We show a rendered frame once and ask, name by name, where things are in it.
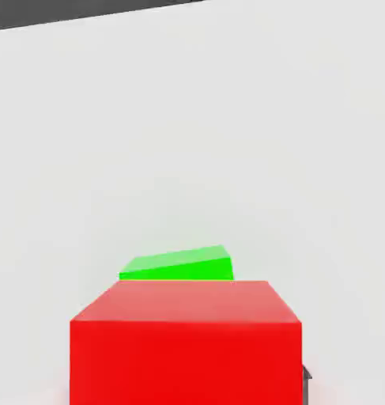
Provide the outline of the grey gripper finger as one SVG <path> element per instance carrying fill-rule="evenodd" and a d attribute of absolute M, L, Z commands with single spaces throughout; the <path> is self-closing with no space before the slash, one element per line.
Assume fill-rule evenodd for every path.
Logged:
<path fill-rule="evenodd" d="M 302 405 L 309 404 L 309 381 L 312 379 L 312 375 L 308 371 L 308 369 L 303 366 L 303 399 Z"/>

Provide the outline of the small red cube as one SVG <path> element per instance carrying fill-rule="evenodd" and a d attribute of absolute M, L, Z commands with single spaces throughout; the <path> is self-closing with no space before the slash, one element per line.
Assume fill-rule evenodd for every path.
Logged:
<path fill-rule="evenodd" d="M 302 325 L 264 281 L 119 281 L 70 321 L 70 405 L 302 405 Z"/>

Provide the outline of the small green cube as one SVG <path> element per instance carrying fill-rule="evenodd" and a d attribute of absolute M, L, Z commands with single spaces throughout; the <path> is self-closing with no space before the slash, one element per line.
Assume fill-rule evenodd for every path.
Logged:
<path fill-rule="evenodd" d="M 119 280 L 233 280 L 232 260 L 221 245 L 132 259 Z"/>

